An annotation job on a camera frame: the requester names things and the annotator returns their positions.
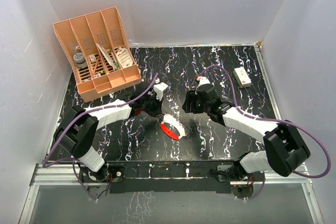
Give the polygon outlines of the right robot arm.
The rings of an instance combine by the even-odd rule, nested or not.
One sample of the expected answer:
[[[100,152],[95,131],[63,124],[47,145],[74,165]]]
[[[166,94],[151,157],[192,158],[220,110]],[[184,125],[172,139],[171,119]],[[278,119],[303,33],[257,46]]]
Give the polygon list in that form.
[[[211,84],[188,91],[182,108],[185,113],[206,113],[212,121],[239,130],[265,147],[263,151],[243,154],[224,171],[212,169],[215,176],[247,180],[255,172],[274,171],[287,177],[311,155],[299,131],[289,121],[260,121],[253,115],[242,114],[233,103],[219,97]]]

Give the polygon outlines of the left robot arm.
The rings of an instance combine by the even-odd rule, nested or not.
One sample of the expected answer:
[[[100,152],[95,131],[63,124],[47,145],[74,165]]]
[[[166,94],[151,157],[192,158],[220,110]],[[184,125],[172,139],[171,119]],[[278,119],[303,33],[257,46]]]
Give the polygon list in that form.
[[[145,112],[149,116],[162,115],[163,93],[151,89],[134,101],[128,93],[122,99],[89,109],[61,138],[59,145],[84,165],[84,172],[101,182],[108,177],[107,162],[92,146],[96,131],[117,121],[124,121]]]

